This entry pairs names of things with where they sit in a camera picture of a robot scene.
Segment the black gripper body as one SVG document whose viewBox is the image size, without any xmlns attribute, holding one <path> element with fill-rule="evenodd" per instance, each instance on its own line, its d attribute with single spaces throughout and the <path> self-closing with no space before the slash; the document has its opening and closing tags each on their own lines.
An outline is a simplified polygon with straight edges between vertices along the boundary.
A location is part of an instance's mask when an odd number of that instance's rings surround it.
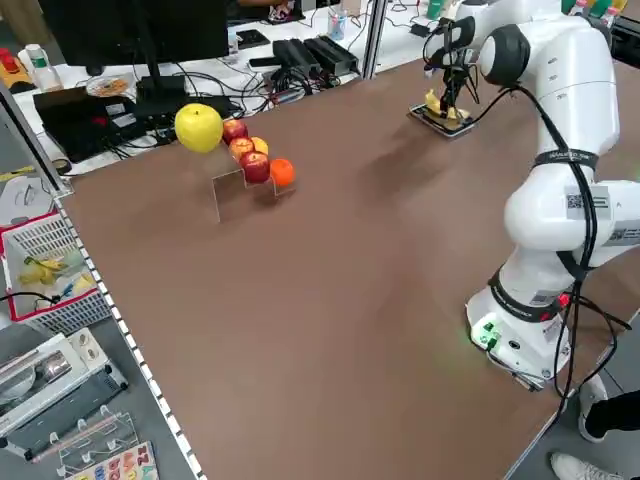
<svg viewBox="0 0 640 480">
<path fill-rule="evenodd" d="M 476 62 L 476 50 L 469 47 L 443 46 L 439 51 L 439 69 L 464 69 Z"/>
</svg>

